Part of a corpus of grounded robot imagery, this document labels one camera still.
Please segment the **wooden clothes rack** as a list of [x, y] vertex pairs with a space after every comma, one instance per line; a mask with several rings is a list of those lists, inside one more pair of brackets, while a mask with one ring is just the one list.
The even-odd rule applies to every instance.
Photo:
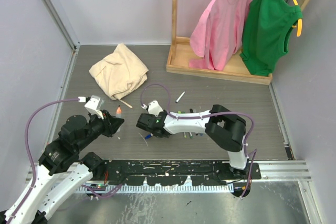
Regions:
[[172, 35], [166, 70], [268, 85], [309, 1], [211, 0], [191, 37]]

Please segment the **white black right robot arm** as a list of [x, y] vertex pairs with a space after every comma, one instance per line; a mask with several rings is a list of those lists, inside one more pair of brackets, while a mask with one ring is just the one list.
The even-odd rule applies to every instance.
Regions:
[[246, 142], [251, 128], [246, 130], [247, 114], [232, 112], [216, 104], [211, 110], [198, 113], [174, 113], [162, 110], [157, 114], [142, 113], [136, 126], [155, 137], [169, 137], [183, 132], [206, 134], [228, 152], [230, 172], [241, 179], [249, 172]]

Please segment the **grey highlighter orange tip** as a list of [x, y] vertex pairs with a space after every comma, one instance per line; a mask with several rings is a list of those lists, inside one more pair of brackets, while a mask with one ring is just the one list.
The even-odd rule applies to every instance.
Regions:
[[[121, 107], [118, 106], [118, 108], [116, 110], [116, 117], [121, 118], [121, 115], [122, 115], [122, 110], [121, 110]], [[117, 133], [120, 132], [120, 128], [121, 128], [121, 126], [119, 126], [119, 128], [117, 129]]]

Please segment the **beige cloth bag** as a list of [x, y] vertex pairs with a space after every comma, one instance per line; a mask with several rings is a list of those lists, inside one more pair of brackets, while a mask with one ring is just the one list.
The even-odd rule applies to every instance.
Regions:
[[101, 90], [111, 99], [123, 98], [147, 81], [147, 66], [125, 44], [118, 44], [114, 52], [95, 63], [89, 73]]

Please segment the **small blue pen cap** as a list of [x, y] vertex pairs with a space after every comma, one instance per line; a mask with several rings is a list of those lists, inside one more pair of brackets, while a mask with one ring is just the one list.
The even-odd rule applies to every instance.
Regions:
[[149, 134], [149, 135], [147, 135], [144, 139], [145, 139], [145, 140], [148, 140], [148, 139], [150, 139], [152, 136], [153, 136], [153, 134]]

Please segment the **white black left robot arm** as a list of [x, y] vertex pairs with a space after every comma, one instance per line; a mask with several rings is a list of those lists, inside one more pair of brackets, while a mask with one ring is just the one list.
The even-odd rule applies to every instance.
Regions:
[[100, 135], [113, 137], [124, 119], [102, 111], [102, 117], [69, 117], [58, 138], [46, 146], [32, 169], [33, 177], [16, 202], [1, 212], [1, 223], [47, 223], [56, 209], [87, 181], [101, 179], [105, 162], [91, 152], [79, 153]]

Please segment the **green tank top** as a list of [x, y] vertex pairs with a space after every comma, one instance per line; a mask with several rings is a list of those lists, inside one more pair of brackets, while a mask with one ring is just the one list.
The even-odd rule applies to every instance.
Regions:
[[299, 5], [284, 0], [252, 0], [245, 22], [240, 57], [249, 73], [267, 77], [288, 53], [294, 25], [303, 18]]

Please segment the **white marker blue end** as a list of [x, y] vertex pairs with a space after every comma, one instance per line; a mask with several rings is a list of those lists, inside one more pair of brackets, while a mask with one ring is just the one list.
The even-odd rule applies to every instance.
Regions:
[[179, 103], [179, 101], [180, 101], [181, 98], [184, 96], [184, 94], [185, 94], [185, 91], [183, 91], [183, 92], [179, 95], [179, 97], [175, 100], [175, 103]]

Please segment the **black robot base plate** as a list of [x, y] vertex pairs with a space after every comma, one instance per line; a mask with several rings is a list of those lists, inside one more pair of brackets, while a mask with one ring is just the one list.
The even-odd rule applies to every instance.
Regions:
[[240, 172], [226, 161], [111, 160], [96, 168], [93, 180], [106, 180], [110, 185], [142, 186], [146, 182], [149, 186], [181, 186], [190, 178], [192, 186], [217, 186], [230, 180], [261, 179], [257, 163], [247, 166]]

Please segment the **pink t-shirt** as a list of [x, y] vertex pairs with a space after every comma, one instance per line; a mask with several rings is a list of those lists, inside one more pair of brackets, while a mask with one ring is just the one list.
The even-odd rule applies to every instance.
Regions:
[[242, 44], [244, 24], [252, 0], [211, 0], [190, 37], [199, 59], [188, 66], [222, 71]]

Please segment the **aluminium frame rail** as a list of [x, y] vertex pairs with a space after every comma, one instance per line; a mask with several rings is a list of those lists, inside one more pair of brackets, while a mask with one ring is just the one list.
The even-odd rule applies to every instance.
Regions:
[[59, 0], [42, 0], [59, 31], [73, 51], [78, 51], [80, 42]]

